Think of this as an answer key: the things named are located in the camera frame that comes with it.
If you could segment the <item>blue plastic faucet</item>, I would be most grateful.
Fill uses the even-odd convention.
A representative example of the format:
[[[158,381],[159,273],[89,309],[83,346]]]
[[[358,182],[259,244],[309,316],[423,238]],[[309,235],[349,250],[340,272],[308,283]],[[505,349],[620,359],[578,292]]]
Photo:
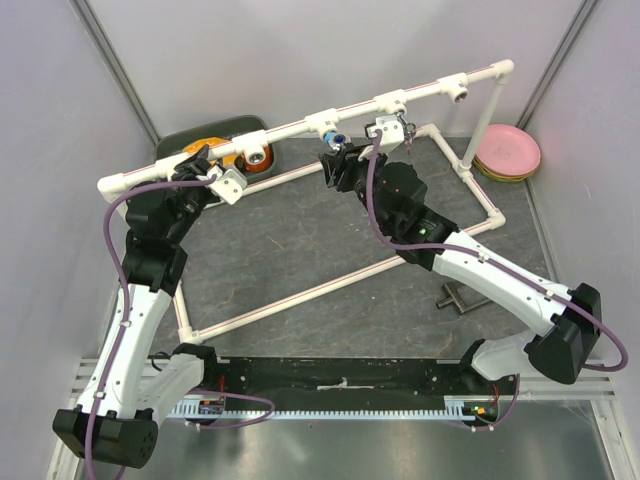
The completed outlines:
[[[327,131],[322,136],[324,144],[334,152],[342,150],[347,140],[346,135],[335,130]]]

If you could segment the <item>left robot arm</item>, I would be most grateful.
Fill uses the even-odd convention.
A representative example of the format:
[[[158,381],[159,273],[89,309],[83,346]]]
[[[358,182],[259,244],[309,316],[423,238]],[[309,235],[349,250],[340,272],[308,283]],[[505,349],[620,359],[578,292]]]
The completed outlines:
[[[103,235],[119,280],[117,301],[89,382],[52,425],[84,460],[88,478],[96,478],[98,462],[117,466],[119,476],[145,466],[162,423],[183,397],[218,385],[214,350],[186,343],[149,383],[142,375],[188,259],[182,240],[206,206],[234,203],[245,186],[242,174],[216,164],[208,146],[98,181],[109,204]]]

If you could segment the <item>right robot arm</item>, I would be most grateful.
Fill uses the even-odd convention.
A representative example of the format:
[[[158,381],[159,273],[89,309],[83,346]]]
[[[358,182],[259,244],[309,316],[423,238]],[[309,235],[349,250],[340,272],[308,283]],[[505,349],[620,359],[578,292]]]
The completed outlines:
[[[381,237],[407,263],[470,287],[515,315],[526,330],[498,340],[480,339],[465,352],[458,381],[467,392],[537,371],[564,385],[576,382],[601,335],[599,292],[582,283],[571,289],[541,278],[485,249],[453,221],[425,203],[426,184],[410,164],[361,158],[351,143],[322,153],[325,182],[356,194]]]

